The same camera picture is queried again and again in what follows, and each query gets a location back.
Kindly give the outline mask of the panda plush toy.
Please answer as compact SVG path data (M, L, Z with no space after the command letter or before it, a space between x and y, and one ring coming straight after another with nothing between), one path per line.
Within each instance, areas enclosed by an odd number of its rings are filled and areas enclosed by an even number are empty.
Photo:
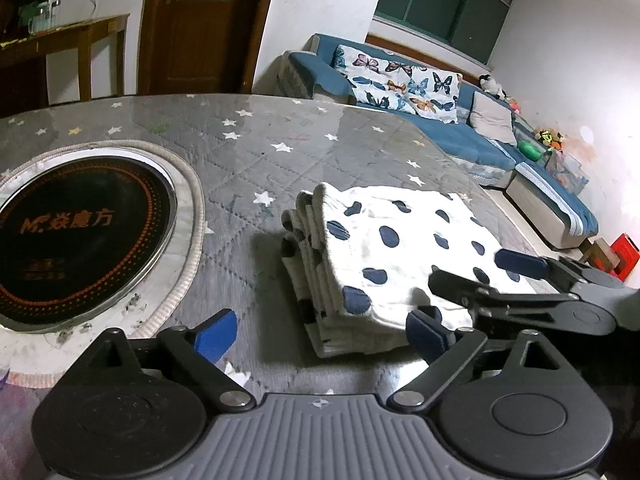
M483 74L478 77L478 84L480 88L493 96L495 99L505 101L506 92L504 92L502 85L495 80L495 78L489 74Z

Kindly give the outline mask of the brown wooden door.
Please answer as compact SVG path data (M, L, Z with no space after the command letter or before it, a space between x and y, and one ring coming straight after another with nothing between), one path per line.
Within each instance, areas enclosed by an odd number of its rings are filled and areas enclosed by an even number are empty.
M270 0L144 0L137 92L247 93Z

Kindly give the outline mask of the green toy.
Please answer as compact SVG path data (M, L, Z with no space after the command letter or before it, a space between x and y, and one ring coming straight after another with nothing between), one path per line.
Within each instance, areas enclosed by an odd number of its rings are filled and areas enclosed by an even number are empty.
M535 144L526 140L518 141L518 150L522 155L524 155L528 160L532 162L538 162L538 160L542 159L542 155L544 154L539 148L536 147Z

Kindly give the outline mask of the grey star quilted table cover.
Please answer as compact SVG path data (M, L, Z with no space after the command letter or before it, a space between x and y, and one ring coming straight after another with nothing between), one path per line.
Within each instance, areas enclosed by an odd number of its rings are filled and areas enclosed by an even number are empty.
M239 338L224 357L255 396L387 396L418 374L407 349L372 358L317 358L280 259L282 211L322 182L340 190L387 185L457 194L506 248L526 238L492 197L408 120L366 108L274 96L137 96L3 117L1 171L98 141L145 141L182 157L204 191L207 231L170 324L235 310Z

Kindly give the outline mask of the glass kettle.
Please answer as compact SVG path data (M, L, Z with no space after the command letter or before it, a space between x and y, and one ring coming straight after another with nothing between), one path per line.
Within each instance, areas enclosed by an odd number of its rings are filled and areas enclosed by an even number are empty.
M58 26L58 10L61 1L31 3L20 9L20 22L25 25L29 36L54 29Z

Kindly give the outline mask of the round induction cooktop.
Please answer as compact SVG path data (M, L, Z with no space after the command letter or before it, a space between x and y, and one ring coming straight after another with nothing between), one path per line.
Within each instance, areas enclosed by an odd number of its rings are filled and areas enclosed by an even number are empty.
M57 330L110 308L160 258L176 222L169 174L129 156L63 162L1 207L1 323Z

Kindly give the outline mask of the red box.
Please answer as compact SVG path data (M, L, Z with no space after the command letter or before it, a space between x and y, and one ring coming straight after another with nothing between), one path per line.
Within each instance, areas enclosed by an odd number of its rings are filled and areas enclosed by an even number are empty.
M640 260L639 247L634 244L628 234L623 233L614 240L611 250L618 257L617 266L612 273L616 278L624 282L629 278L629 275Z

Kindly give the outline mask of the white polka dot garment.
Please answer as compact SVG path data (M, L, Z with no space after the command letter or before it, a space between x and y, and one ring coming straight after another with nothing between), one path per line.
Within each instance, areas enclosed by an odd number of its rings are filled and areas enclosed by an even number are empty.
M469 327L464 307L435 296L444 270L499 292L543 294L546 283L501 270L500 240L454 193L329 183L300 192L283 211L281 258L314 353L321 359L387 352L407 343L408 313L434 307L450 330Z

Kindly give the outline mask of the butterfly print pillow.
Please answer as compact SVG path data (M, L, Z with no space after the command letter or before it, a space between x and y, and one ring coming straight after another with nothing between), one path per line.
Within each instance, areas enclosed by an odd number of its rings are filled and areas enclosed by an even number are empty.
M342 44L334 52L333 67L346 78L358 103L444 124L458 122L461 74L375 58Z

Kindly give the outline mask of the blue sofa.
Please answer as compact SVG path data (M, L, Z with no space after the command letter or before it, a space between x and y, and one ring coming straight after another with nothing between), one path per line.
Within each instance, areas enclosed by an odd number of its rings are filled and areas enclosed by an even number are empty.
M535 228L546 243L555 249L573 249L599 232L594 213L555 177L551 161L555 154L536 139L529 124L516 116L506 102L495 99L480 87L464 80L457 100L458 122L444 124L418 115L381 110L358 103L352 87L333 67L334 52L339 44L352 47L375 58L420 65L415 60L381 50L367 44L322 34L314 35L310 47L303 51L288 51L282 55L277 76L279 89L286 96L352 104L370 110L389 112L407 119L431 141L464 168L484 188L496 188L506 193L516 209ZM506 144L484 138L468 123L475 92L484 92L511 112L516 143ZM538 162L528 160L518 150L518 141L532 142L544 154Z

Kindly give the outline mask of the grey cushion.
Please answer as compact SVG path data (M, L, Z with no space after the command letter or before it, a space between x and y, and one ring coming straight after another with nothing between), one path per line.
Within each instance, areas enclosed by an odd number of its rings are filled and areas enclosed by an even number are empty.
M475 92L469 125L486 139L514 145L511 112L484 92Z

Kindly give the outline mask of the green window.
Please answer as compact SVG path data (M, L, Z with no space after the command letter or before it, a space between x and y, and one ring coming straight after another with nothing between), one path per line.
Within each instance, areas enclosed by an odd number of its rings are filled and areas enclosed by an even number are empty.
M375 14L489 61L513 0L378 0Z

